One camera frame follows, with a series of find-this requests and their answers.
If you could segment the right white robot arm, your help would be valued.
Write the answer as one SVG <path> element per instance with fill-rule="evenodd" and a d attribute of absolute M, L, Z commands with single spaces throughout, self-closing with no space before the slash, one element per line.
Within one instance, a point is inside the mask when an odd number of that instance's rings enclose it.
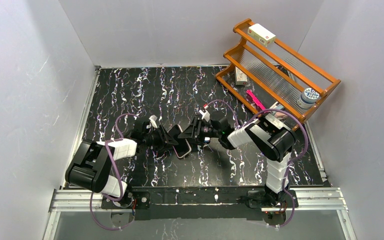
<path fill-rule="evenodd" d="M 267 158 L 266 199 L 278 201 L 285 195 L 289 184 L 285 174 L 297 138 L 293 130 L 273 115 L 262 115 L 244 126 L 233 127 L 226 117 L 211 119 L 197 114 L 178 137 L 198 146 L 207 145 L 212 138 L 217 138 L 228 150 L 254 144 Z"/>

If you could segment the beige phone case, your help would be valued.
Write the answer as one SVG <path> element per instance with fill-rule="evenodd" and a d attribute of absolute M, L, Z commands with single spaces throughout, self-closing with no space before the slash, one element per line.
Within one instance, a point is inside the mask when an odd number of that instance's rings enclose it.
<path fill-rule="evenodd" d="M 173 150 L 174 150 L 174 153 L 178 159 L 183 159 L 188 154 L 191 153 L 192 147 L 191 147 L 191 145 L 187 139 L 185 139 L 185 138 L 177 139 L 176 138 L 175 141 L 177 142 L 177 144 L 173 146 Z"/>

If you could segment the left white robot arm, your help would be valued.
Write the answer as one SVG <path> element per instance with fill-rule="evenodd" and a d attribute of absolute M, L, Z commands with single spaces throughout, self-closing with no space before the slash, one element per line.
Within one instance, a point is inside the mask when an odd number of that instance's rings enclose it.
<path fill-rule="evenodd" d="M 115 140 L 83 140 L 68 165 L 65 181 L 118 202 L 128 186 L 118 170 L 114 171 L 114 176 L 111 175 L 118 160 L 134 157 L 140 145 L 160 151 L 179 144 L 162 125 L 157 124 L 154 115 L 137 118 L 128 133 Z"/>

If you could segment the black smartphone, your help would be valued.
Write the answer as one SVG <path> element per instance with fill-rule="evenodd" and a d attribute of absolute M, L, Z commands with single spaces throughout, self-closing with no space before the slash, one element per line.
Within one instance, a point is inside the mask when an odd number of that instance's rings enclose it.
<path fill-rule="evenodd" d="M 179 138 L 179 135 L 183 132 L 182 128 L 175 124 L 169 131 L 169 135 L 177 142 L 177 145 L 173 146 L 173 150 L 178 159 L 185 158 L 191 153 L 192 147 L 185 138 Z"/>

